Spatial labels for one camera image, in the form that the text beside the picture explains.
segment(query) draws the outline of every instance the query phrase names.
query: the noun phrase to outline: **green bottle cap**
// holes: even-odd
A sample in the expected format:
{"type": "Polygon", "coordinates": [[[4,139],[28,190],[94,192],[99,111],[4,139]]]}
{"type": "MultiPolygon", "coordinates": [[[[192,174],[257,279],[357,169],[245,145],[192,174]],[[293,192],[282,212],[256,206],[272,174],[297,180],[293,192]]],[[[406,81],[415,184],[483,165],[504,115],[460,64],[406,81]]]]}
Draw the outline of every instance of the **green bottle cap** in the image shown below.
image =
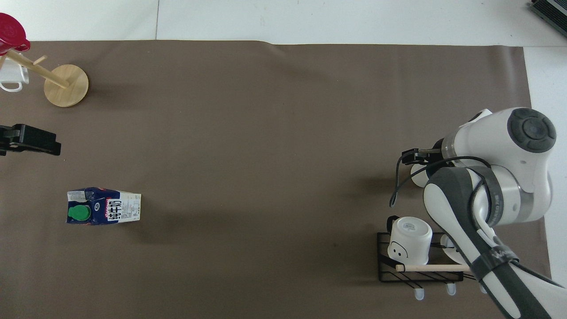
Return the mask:
{"type": "Polygon", "coordinates": [[[76,220],[87,220],[91,217],[91,208],[86,205],[71,207],[67,215],[76,220]]]}

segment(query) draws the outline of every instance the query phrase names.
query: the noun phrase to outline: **red cup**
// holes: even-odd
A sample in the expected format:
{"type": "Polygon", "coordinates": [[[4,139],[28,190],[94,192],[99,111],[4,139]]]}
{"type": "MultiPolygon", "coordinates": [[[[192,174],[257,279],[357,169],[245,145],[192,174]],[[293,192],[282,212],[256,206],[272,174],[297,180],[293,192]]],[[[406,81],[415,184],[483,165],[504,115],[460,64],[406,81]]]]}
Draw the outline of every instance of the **red cup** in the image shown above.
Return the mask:
{"type": "Polygon", "coordinates": [[[14,17],[0,12],[0,56],[10,49],[28,51],[29,41],[22,25],[14,17]]]}

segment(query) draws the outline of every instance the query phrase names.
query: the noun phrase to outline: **white mug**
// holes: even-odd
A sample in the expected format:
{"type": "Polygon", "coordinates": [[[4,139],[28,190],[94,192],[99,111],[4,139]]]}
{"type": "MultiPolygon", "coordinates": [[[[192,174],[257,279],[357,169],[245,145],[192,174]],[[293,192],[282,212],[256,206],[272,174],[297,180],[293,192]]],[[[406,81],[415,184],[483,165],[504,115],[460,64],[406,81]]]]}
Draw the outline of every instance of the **white mug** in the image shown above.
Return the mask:
{"type": "Polygon", "coordinates": [[[14,60],[6,58],[2,67],[0,68],[0,87],[4,91],[8,92],[19,92],[22,90],[22,84],[29,83],[28,69],[16,63],[14,60]],[[4,87],[6,83],[17,83],[18,87],[15,89],[9,89],[4,87]]]}
{"type": "Polygon", "coordinates": [[[428,223],[416,217],[390,216],[387,227],[390,233],[388,245],[390,258],[405,265],[427,264],[433,236],[428,223]]]}

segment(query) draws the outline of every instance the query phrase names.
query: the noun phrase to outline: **wooden base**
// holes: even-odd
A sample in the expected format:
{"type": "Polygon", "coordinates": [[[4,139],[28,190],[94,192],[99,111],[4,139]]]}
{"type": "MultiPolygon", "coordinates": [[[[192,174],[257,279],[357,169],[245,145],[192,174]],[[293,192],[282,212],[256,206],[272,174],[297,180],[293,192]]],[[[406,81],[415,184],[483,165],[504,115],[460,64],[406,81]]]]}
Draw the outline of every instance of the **wooden base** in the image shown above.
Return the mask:
{"type": "Polygon", "coordinates": [[[69,86],[64,89],[46,79],[43,90],[51,103],[60,107],[69,107],[79,103],[87,94],[88,77],[78,66],[72,64],[60,65],[52,72],[68,81],[69,86]]]}

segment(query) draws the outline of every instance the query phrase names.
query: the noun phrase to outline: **black device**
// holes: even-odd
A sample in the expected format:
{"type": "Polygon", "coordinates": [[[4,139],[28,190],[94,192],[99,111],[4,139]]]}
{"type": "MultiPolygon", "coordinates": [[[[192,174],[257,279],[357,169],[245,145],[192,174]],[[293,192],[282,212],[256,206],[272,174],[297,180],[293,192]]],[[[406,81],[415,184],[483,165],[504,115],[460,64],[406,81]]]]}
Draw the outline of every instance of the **black device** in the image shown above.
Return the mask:
{"type": "Polygon", "coordinates": [[[530,9],[567,36],[567,0],[532,0],[530,9]]]}
{"type": "Polygon", "coordinates": [[[61,154],[61,143],[55,141],[55,133],[44,131],[26,124],[14,126],[0,125],[0,156],[6,152],[48,153],[58,156],[61,154]]]}

